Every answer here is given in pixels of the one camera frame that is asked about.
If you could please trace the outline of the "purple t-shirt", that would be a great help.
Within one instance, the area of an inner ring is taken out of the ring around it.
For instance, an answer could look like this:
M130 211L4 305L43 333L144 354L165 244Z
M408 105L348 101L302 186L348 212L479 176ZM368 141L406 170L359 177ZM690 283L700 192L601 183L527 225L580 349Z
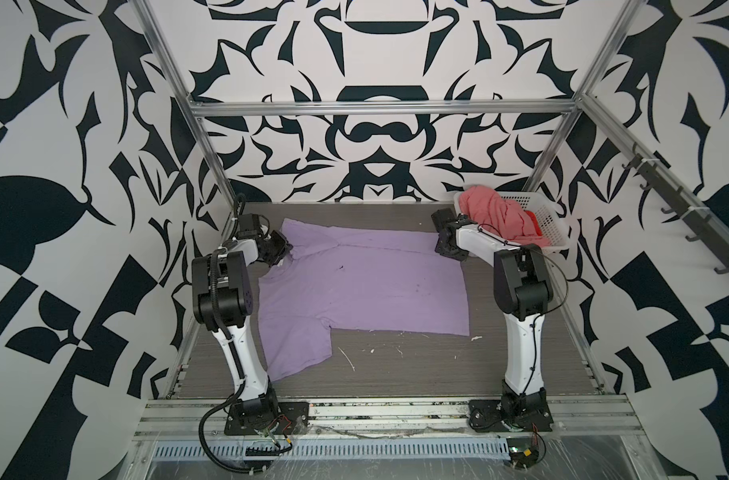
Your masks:
M332 330L466 336L460 264L435 233L320 226L286 219L292 251L258 280L258 331L272 380L332 357Z

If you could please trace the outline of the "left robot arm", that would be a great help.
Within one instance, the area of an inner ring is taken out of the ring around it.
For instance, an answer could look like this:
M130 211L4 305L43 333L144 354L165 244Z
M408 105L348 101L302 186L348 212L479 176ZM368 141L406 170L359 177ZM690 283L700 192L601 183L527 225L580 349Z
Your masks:
M278 416L278 400L252 336L254 294L248 267L276 266L292 250L266 216L238 214L234 230L214 252L192 260L194 319L218 342L232 378L226 407L236 418Z

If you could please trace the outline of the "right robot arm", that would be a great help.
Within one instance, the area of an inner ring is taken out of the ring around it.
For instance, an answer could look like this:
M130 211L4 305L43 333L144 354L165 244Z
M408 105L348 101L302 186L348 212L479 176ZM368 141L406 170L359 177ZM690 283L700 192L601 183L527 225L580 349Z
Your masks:
M458 261L473 255L493 269L493 298L504 314L507 341L503 393L495 416L512 423L542 412L542 327L554 292L541 248L504 240L450 208L433 212L431 220L438 234L436 253Z

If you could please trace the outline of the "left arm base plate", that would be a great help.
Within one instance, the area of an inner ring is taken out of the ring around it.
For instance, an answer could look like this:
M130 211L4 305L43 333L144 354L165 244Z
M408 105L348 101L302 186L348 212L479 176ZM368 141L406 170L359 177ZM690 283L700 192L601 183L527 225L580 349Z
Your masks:
M308 414L308 402L238 401L228 408L224 434L246 436L270 432L290 435L308 426Z

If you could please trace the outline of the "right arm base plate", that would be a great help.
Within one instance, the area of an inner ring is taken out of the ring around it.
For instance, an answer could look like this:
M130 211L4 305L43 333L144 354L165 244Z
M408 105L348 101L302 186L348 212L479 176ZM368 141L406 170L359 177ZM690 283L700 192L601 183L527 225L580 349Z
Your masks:
M503 396L500 400L471 400L469 427L486 432L550 432L553 417L545 400L535 395Z

